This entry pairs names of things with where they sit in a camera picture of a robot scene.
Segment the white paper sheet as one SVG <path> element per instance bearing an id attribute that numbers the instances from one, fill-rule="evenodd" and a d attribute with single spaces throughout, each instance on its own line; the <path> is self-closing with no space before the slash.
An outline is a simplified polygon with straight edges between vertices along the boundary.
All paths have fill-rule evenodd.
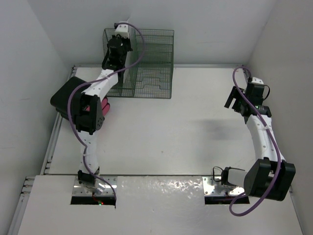
<path id="1" fill-rule="evenodd" d="M 131 47 L 132 47 L 132 51 L 130 52 L 130 65 L 132 65 L 138 59 L 136 30 L 133 28 L 131 28 L 131 31 L 130 31 L 130 40 L 131 40 Z"/>

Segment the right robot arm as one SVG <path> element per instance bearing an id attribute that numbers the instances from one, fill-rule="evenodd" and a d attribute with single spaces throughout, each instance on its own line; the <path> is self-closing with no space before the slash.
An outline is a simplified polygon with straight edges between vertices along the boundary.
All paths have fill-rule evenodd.
<path id="1" fill-rule="evenodd" d="M 245 89 L 234 86 L 224 105 L 244 118 L 252 137 L 256 162 L 249 171 L 226 167 L 219 178 L 212 176 L 211 179 L 228 188 L 241 187 L 247 196 L 258 198 L 274 183 L 266 198 L 283 201 L 296 169 L 273 144 L 272 114 L 270 108 L 263 105 L 264 88 L 265 85 L 252 82 Z"/>

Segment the black pink drawer unit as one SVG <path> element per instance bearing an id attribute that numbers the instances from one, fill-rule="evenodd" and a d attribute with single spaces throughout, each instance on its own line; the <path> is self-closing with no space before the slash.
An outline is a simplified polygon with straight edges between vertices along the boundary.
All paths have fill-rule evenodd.
<path id="1" fill-rule="evenodd" d="M 85 81 L 73 76 L 70 78 L 51 98 L 50 104 L 55 107 L 56 111 L 65 119 L 69 119 L 67 105 L 71 93 L 76 87 L 84 84 Z M 73 95 L 70 112 L 74 123 L 79 121 L 92 121 L 96 117 L 104 117 L 110 110 L 108 98 L 105 97 L 101 101 L 91 95 L 85 94 L 85 89 L 89 88 L 87 84 L 79 88 Z"/>

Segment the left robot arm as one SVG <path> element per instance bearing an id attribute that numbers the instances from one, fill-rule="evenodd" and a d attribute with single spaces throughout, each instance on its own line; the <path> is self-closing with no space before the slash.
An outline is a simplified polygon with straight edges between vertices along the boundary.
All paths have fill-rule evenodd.
<path id="1" fill-rule="evenodd" d="M 112 87 L 121 88 L 124 83 L 125 63 L 128 52 L 132 51 L 130 36 L 118 33 L 107 43 L 107 53 L 102 70 L 94 82 L 84 82 L 70 96 L 68 115 L 71 127 L 82 144 L 82 159 L 78 170 L 78 181 L 92 192 L 98 191 L 100 166 L 96 156 L 97 132 L 104 122 L 104 110 L 109 104 L 107 93 Z"/>

